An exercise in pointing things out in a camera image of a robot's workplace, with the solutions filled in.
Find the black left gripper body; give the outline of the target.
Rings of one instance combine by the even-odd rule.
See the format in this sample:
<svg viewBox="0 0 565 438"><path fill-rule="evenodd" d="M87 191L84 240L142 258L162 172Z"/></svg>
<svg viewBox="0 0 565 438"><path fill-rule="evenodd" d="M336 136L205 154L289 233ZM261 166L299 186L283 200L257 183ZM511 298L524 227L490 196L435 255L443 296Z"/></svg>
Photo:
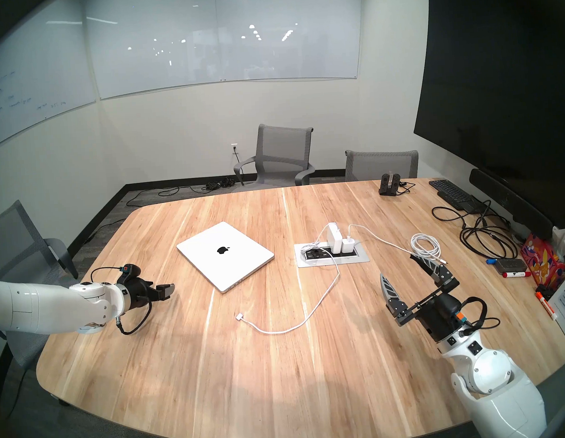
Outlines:
<svg viewBox="0 0 565 438"><path fill-rule="evenodd" d="M153 281L147 281L140 277L129 279L127 282L122 281L122 286L127 290L126 311L143 307L149 302L157 302L160 300L160 294L153 287Z"/></svg>

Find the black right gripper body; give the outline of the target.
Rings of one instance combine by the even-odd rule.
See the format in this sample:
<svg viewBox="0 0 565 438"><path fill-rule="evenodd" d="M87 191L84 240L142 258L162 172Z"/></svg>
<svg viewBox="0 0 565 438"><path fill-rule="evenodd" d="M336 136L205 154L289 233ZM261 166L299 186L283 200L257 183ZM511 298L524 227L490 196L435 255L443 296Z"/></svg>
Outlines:
<svg viewBox="0 0 565 438"><path fill-rule="evenodd" d="M458 300L450 292L453 290L437 290L409 307L414 318L417 318L435 343L447 339L459 326Z"/></svg>

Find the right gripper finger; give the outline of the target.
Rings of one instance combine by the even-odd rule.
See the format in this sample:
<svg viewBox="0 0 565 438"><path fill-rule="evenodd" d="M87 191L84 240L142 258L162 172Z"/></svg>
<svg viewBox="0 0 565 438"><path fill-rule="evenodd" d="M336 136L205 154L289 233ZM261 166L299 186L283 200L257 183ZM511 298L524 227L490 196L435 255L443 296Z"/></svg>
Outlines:
<svg viewBox="0 0 565 438"><path fill-rule="evenodd" d="M385 305L393 316L398 326L406 324L406 320L410 319L410 309L404 301L402 301L394 287L390 284L384 274L380 274L380 288Z"/></svg>
<svg viewBox="0 0 565 438"><path fill-rule="evenodd" d="M411 254L410 258L415 260L424 272L432 277L438 290L452 290L459 286L459 281L445 264L438 264L432 259L424 258L417 254Z"/></svg>

